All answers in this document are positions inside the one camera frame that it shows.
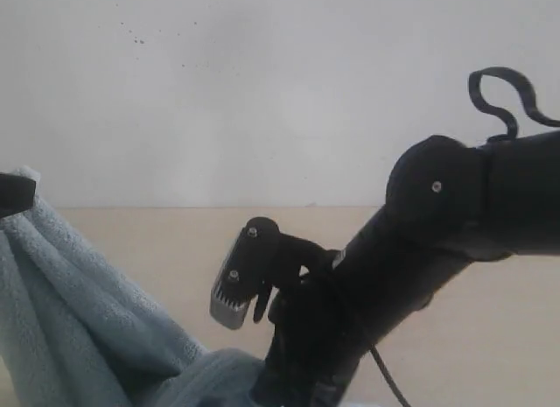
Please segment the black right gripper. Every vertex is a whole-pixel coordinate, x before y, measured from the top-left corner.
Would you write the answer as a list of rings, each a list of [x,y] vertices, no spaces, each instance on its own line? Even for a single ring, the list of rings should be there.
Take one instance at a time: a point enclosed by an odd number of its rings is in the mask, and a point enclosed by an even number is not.
[[[375,346],[365,309],[376,275],[344,269],[304,274],[282,289],[269,319],[273,339],[251,398],[261,406],[337,406]]]

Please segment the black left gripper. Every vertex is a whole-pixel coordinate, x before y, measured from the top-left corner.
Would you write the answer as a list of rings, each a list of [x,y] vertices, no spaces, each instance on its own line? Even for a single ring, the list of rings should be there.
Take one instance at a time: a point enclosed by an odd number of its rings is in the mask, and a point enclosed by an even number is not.
[[[34,205],[35,191],[35,180],[2,173],[0,180],[1,216],[9,217],[31,209]]]

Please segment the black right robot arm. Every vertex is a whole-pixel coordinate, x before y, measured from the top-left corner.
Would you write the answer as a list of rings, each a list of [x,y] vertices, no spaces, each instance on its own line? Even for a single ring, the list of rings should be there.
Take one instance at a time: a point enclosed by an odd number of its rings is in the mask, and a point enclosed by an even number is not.
[[[274,302],[250,395],[335,406],[363,355],[476,262],[559,252],[559,135],[469,148],[433,136],[397,161],[384,206],[347,246]]]

